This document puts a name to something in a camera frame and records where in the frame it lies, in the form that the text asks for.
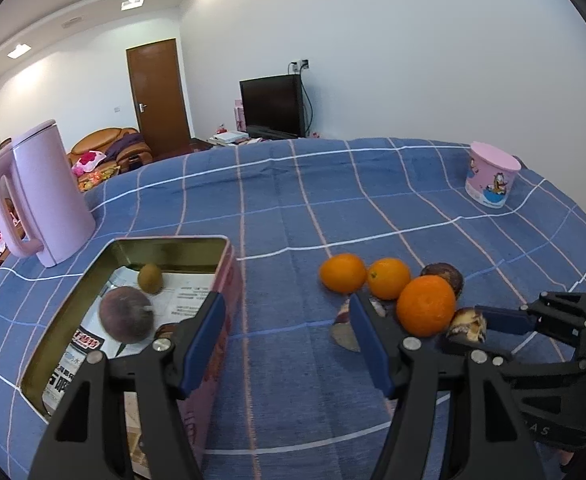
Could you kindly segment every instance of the blue tablecloth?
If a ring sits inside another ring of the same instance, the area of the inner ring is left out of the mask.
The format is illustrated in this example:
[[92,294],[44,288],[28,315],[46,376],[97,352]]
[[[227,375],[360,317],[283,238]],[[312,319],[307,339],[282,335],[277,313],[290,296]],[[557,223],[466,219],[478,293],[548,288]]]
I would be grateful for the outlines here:
[[[246,297],[206,478],[367,479],[391,406],[362,355],[329,338],[345,298],[318,283],[328,256],[353,252],[368,264],[396,256],[415,275],[449,262],[466,277],[460,306],[517,308],[542,290],[586,291],[586,215],[575,202],[522,170],[506,207],[484,208],[464,192],[468,161],[465,145],[425,140],[263,142],[172,158],[92,190],[86,199],[98,228],[75,256],[51,269],[10,256],[0,269],[0,465],[13,479],[27,476],[45,424],[17,385],[104,245],[127,235],[224,234],[241,257]],[[490,337],[523,360],[570,358],[543,336]],[[448,406],[440,400],[428,480],[444,444]]]

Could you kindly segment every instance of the wooden door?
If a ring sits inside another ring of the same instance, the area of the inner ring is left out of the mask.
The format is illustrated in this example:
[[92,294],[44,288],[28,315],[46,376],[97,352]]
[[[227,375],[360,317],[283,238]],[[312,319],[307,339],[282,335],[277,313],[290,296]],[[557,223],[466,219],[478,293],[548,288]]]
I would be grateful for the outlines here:
[[153,158],[188,152],[190,132],[175,39],[129,48],[126,59],[137,121]]

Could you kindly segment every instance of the bolt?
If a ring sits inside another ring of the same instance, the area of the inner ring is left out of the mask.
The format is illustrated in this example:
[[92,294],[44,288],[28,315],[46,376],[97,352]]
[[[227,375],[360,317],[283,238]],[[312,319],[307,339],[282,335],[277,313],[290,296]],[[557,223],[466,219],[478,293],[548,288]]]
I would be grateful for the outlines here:
[[402,341],[402,345],[407,350],[419,350],[420,348],[422,348],[422,342],[416,337],[404,338],[404,341]]
[[86,356],[86,360],[89,362],[89,365],[96,365],[102,360],[103,355],[99,350],[95,350]]
[[473,350],[471,352],[471,359],[481,365],[482,363],[485,363],[489,357],[486,355],[486,352],[482,350]]
[[153,350],[156,352],[165,352],[170,348],[170,339],[161,337],[153,341]]

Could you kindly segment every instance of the air vent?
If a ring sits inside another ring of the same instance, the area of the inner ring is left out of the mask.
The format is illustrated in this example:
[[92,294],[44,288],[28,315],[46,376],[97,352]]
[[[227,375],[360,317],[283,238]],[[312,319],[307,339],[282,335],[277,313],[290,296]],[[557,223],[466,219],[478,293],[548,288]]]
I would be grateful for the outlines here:
[[62,28],[70,28],[73,25],[77,25],[79,22],[83,22],[84,18],[82,16],[76,16],[75,18],[71,18],[67,22],[62,23]]

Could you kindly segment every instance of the rectangular box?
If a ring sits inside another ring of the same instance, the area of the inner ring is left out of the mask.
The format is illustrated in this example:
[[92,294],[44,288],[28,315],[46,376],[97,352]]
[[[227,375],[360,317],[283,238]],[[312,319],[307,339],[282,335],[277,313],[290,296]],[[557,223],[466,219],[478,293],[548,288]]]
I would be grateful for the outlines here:
[[[198,463],[201,463],[226,355],[228,335],[243,287],[233,247],[225,237],[150,237],[113,240],[93,260],[49,323],[30,358],[19,386],[31,406],[48,418],[48,412],[42,402],[42,393],[88,309],[116,269],[124,266],[139,271],[145,264],[156,264],[162,272],[213,274],[211,290],[221,293],[226,303],[226,319],[215,349],[209,357],[204,379],[187,400],[178,402],[189,442]],[[146,457],[138,446],[141,435],[138,419],[134,420],[135,417],[129,416],[137,411],[134,394],[126,394],[125,405],[134,470],[148,476]]]

